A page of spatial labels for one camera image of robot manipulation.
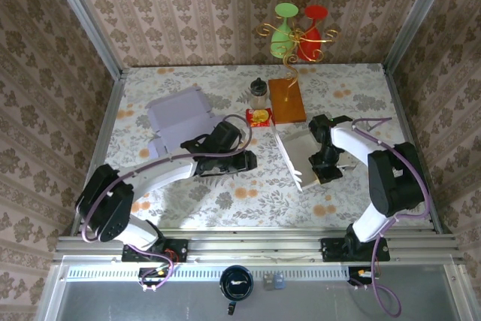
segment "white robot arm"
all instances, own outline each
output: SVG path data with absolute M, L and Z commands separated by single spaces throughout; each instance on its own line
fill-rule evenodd
M 424 200 L 421 188 L 413 174 L 386 148 L 368 140 L 352 127 L 352 119 L 346 116 L 329 119 L 325 115 L 314 117 L 309 123 L 321 150 L 309 158 L 313 171 L 321 183 L 342 177 L 337 169 L 339 154 L 346 151 L 368 167 L 371 203 L 361 217 L 349 225 L 346 237 L 340 245 L 341 254 L 334 253 L 337 261 L 368 259 L 373 240 L 397 212 L 413 209 Z M 422 174 L 414 146 L 410 143 L 391 145 Z M 332 250 L 323 251 L 329 260 Z
M 77 200 L 77 212 L 86 219 L 97 241 L 115 239 L 142 251 L 155 247 L 162 252 L 165 242 L 162 233 L 151 222 L 140 220 L 130 213 L 133 202 L 147 192 L 176 180 L 232 174 L 256 168 L 254 153 L 232 149 L 240 139 L 239 129 L 223 120 L 210 135 L 186 141 L 177 152 L 165 157 L 118 171 L 109 165 L 102 165 L 95 170 Z M 112 190 L 106 193 L 114 183 Z

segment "table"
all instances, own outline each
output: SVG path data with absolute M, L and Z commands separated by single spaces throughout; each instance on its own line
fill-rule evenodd
M 404 141 L 383 70 L 378 64 L 299 65 L 299 86 L 307 121 L 328 117 L 392 117 L 376 136 Z M 257 77 L 283 77 L 281 65 L 230 65 L 176 68 L 133 68 L 107 151 L 115 168 L 149 159 L 147 144 L 155 137 L 145 106 L 153 99 L 198 85 L 213 112 L 245 115 L 248 86 Z M 278 125 L 281 138 L 306 129 L 307 123 Z M 253 129 L 250 148 L 258 159 L 253 171 L 221 177 L 195 177 L 172 183 L 137 200 L 132 213 L 162 228 L 204 227 L 346 227 L 369 205 L 367 168 L 360 164 L 334 182 L 305 192 L 295 187 L 269 128 Z M 418 206 L 413 212 L 423 210 Z M 402 226 L 431 228 L 429 221 L 409 220 Z

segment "patterned wallpaper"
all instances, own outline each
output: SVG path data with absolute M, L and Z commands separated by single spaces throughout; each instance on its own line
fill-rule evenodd
M 279 62 L 255 27 L 281 2 L 326 6 L 343 37 L 325 61 L 356 63 L 384 60 L 414 0 L 86 0 L 123 67 Z
M 395 80 L 481 300 L 481 0 L 436 0 Z
M 0 320 L 33 319 L 110 89 L 66 0 L 0 0 Z

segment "red snack packet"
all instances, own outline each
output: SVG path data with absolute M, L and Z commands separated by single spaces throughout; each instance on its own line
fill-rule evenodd
M 251 127 L 269 127 L 271 125 L 272 111 L 266 109 L 247 109 L 246 119 Z

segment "black mug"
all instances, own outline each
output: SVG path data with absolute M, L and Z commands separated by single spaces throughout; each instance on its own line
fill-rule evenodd
M 220 276 L 219 287 L 222 294 L 231 300 L 227 314 L 232 315 L 238 301 L 249 297 L 254 288 L 254 279 L 250 271 L 239 265 L 227 267 Z

